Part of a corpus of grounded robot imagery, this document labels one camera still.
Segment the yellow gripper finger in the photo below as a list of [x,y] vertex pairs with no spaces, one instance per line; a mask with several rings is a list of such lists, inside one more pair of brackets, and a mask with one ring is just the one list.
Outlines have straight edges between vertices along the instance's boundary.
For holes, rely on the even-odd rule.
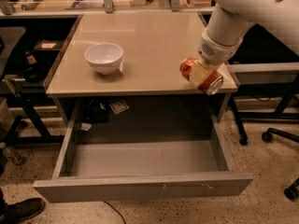
[[190,83],[197,89],[209,89],[210,86],[219,79],[219,74],[215,69],[202,64],[198,59],[192,61],[189,73]]

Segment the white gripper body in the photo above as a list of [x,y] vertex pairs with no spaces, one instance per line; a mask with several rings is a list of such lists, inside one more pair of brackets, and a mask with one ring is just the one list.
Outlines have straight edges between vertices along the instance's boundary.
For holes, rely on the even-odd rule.
[[202,33],[198,52],[211,65],[220,65],[230,60],[240,47],[242,38],[238,38],[234,45],[222,45],[209,37],[206,30]]

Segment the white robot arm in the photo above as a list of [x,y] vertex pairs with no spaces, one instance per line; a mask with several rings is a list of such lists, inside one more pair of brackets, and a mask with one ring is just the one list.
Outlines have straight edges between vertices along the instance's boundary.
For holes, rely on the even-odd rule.
[[235,55],[244,35],[255,24],[299,53],[299,0],[215,1],[200,38],[199,57],[188,67],[187,79],[195,88],[208,94],[221,88],[219,66]]

